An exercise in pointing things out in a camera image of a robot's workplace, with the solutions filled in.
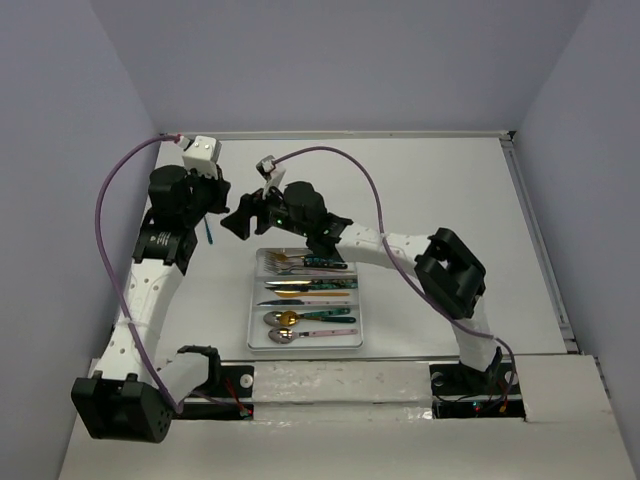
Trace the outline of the blue metallic spoon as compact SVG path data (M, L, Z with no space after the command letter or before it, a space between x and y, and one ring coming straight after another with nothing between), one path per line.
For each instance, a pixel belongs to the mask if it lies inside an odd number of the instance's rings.
M204 224L204 230L205 230L205 235L206 235L206 239L209 245L213 245L214 244L214 239L213 239L213 235L212 235L212 231L209 225L209 221L207 216L205 215L205 217L203 218L203 224Z

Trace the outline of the knife with pink handle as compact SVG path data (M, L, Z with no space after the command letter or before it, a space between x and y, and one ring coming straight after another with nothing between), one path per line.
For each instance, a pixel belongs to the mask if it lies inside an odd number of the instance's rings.
M281 300L269 300L256 304L256 306L262 307L274 307L274 306L348 306L353 303L350 301L310 301L300 299L281 299Z

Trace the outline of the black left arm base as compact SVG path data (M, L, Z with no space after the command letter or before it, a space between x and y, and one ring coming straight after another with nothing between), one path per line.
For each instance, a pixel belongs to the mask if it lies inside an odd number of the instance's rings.
M178 354L195 354L207 359L207 379L183 402L181 420L252 420L254 367L248 364L223 365L217 348L183 346Z

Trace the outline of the knife with marbled dark handle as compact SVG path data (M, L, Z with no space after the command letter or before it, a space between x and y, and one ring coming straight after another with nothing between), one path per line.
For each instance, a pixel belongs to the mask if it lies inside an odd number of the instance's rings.
M310 292L310 291L332 291L332 290L354 290L358 288L357 283L347 284L307 284L307 285L267 285L267 290L279 292Z

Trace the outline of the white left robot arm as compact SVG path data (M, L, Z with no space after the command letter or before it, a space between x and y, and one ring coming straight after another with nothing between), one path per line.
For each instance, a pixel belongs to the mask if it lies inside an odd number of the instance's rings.
M229 190L218 167L201 173L170 165L150 174L150 207L132 255L126 308L91 375L76 379L71 390L92 438L160 443L187 397L219 388L223 373L214 347L183 346L162 368L153 360L197 245L195 228L207 214L227 212Z

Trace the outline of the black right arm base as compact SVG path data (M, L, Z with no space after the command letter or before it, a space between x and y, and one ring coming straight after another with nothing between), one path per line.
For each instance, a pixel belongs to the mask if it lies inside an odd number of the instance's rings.
M461 362L431 364L429 372L436 419L526 418L517 376L500 348L484 372Z

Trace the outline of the orange plastic knife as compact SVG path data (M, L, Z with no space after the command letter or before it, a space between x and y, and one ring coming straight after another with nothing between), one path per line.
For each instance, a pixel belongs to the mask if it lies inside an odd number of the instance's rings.
M302 297L349 297L349 292L343 291L284 291L284 290L276 290L274 292L280 298L302 298Z

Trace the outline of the spoon with pink handle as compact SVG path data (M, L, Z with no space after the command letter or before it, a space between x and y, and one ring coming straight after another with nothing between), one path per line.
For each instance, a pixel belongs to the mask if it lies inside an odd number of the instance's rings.
M294 331L290 328L272 328L268 332L268 338L279 345L288 345L294 340L304 338L324 338L336 336L352 336L357 335L357 329L335 329L335 330L316 330L316 331Z

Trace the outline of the gold fork dark-green handle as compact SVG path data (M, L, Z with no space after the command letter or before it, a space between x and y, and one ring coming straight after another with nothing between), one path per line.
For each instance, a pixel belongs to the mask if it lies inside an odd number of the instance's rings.
M264 256L266 261L270 261L273 263L303 262L307 257L306 254L287 255L285 253L275 251L266 251Z

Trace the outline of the fork with pink handle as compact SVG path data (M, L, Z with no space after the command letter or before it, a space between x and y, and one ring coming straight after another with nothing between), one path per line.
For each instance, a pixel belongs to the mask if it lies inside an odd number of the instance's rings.
M348 276L355 276L357 274L356 270L347 269L347 270L339 270L339 269L312 269L312 268L303 268L303 269L289 269L289 270L281 270L278 272L279 276L316 276L316 277L336 277L336 278L346 278Z

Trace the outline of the gold spoon dark-green handle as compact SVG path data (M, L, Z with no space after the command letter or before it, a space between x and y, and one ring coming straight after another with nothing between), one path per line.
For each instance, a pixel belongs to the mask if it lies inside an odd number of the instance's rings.
M320 322L332 324L355 324L357 319L350 316L326 316L298 314L293 311L285 311L276 315L278 324L284 327L291 327L301 322Z

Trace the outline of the spoon with teal marbled handle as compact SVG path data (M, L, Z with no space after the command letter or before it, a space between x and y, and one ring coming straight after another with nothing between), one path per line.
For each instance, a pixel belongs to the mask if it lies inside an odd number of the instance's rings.
M280 327L276 320L276 315L285 311L271 311L266 313L263 316L263 321L266 325L272 327ZM326 316L349 316L351 310L349 308L346 309L334 309L334 310L326 310L326 311L307 311L307 312L295 312L298 314L307 314L307 315L326 315Z

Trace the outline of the knife with teal marbled handle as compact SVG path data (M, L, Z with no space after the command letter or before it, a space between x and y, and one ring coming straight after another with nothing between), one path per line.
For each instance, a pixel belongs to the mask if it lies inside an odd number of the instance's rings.
M356 279L308 279L308 280L281 280L281 281L266 281L267 285L307 285L307 284L347 284L357 283Z

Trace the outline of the all-silver fork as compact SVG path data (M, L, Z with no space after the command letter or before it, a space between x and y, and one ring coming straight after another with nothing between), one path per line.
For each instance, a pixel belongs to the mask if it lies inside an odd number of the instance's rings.
M312 268L312 269L329 269L329 266L326 262L320 262L316 259L305 258L303 262L296 263L273 263L270 261L263 261L264 268L266 271L278 275L278 272L281 270L289 270L289 269L303 269L303 268Z

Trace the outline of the fork with dark marbled handle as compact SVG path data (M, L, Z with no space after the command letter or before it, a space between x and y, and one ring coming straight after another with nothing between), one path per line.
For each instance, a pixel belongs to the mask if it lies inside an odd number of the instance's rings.
M266 257L264 267L267 271L277 275L313 274L332 271L346 272L349 269L347 263L313 256L287 258L285 260Z

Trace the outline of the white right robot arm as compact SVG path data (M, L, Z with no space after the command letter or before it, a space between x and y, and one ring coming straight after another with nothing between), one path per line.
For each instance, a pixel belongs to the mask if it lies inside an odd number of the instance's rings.
M242 240L278 228L305 238L307 248L321 258L398 271L452 323L462 384L482 392L496 381L496 343L485 314L475 312L486 290L486 269L452 230L400 235L368 228L329 212L322 195L301 181L283 191L272 187L243 195L221 225Z

